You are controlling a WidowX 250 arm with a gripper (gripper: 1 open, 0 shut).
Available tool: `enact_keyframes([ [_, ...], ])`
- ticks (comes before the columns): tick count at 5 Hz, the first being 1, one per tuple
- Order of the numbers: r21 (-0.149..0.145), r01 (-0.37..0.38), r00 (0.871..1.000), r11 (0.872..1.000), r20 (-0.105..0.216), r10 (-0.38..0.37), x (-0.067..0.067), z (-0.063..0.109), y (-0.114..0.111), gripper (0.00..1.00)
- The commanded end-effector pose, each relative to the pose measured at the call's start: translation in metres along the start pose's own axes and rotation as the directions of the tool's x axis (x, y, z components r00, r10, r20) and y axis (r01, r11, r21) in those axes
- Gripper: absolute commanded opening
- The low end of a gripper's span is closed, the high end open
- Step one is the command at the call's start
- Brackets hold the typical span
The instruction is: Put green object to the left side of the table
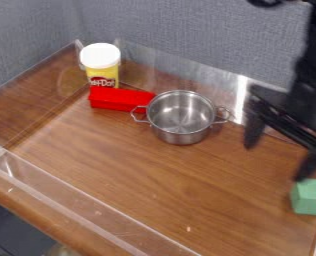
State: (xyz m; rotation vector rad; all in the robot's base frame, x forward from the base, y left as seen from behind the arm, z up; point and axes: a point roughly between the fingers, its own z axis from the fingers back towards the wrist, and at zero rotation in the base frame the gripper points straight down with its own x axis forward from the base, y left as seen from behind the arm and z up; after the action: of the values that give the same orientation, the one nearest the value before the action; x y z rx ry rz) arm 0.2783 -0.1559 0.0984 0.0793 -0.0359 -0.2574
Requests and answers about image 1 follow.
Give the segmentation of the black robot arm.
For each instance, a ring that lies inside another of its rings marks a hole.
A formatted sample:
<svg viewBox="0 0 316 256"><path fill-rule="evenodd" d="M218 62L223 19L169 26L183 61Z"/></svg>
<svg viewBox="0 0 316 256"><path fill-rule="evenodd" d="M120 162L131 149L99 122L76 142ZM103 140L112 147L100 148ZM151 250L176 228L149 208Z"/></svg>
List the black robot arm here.
<svg viewBox="0 0 316 256"><path fill-rule="evenodd" d="M243 146L258 144L262 132L271 127L307 149L294 175L296 182L316 172L316 0L310 4L304 49L294 67L290 91L278 93L254 85L246 105Z"/></svg>

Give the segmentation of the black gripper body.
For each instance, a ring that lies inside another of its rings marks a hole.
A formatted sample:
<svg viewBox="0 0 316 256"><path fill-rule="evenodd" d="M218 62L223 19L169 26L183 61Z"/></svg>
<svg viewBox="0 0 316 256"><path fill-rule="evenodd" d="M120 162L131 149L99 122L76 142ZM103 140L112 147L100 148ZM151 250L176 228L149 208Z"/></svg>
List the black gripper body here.
<svg viewBox="0 0 316 256"><path fill-rule="evenodd" d="M316 89L280 92L252 85L250 101L259 103L264 127L271 127L310 151L316 150Z"/></svg>

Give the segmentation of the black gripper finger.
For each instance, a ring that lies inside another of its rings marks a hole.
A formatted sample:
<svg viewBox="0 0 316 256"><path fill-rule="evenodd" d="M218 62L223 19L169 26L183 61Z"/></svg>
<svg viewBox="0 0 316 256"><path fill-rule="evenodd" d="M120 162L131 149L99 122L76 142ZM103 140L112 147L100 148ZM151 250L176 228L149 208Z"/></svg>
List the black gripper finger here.
<svg viewBox="0 0 316 256"><path fill-rule="evenodd" d="M316 150L307 152L307 155L295 172L294 181L300 182L316 172Z"/></svg>
<svg viewBox="0 0 316 256"><path fill-rule="evenodd" d="M247 150L256 146L263 130L264 121L260 118L259 103L250 101L246 108L246 126L243 131L243 146Z"/></svg>

